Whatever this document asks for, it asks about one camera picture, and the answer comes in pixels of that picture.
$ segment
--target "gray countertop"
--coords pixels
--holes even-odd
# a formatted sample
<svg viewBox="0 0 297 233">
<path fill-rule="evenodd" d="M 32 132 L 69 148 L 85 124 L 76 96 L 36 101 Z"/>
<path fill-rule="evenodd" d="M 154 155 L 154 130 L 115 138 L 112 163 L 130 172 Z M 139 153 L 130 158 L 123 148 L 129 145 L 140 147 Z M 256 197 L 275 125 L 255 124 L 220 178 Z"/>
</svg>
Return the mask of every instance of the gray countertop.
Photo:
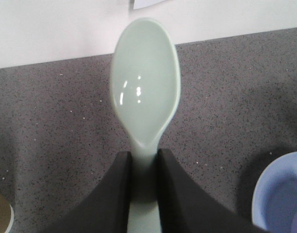
<svg viewBox="0 0 297 233">
<path fill-rule="evenodd" d="M 177 45 L 181 100 L 169 148 L 216 200 L 250 218 L 253 189 L 297 151 L 297 28 Z M 112 55 L 0 69 L 0 192 L 12 233 L 35 233 L 80 203 L 122 150 L 109 101 Z"/>
</svg>

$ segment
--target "plastic spoon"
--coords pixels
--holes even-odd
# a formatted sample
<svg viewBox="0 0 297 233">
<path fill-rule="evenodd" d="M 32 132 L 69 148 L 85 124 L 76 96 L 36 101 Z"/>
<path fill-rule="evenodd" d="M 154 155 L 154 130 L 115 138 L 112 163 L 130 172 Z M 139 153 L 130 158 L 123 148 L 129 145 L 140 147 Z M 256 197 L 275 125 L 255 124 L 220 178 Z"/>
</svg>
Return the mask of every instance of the plastic spoon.
<svg viewBox="0 0 297 233">
<path fill-rule="evenodd" d="M 154 159 L 180 96 L 177 53 L 164 28 L 149 18 L 131 23 L 114 53 L 110 94 L 131 143 L 129 233 L 161 232 Z"/>
</svg>

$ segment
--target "spoon bowl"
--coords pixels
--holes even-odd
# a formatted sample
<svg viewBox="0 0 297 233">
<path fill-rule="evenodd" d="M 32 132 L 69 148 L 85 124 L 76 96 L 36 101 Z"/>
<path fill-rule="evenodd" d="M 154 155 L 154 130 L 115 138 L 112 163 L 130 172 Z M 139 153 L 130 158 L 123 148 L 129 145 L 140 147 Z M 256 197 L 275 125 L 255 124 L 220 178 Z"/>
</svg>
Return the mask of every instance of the spoon bowl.
<svg viewBox="0 0 297 233">
<path fill-rule="evenodd" d="M 128 232 L 161 232 L 154 160 L 178 106 L 180 70 L 175 47 L 155 20 L 138 19 L 122 33 L 111 66 L 110 95 L 133 158 Z"/>
</svg>

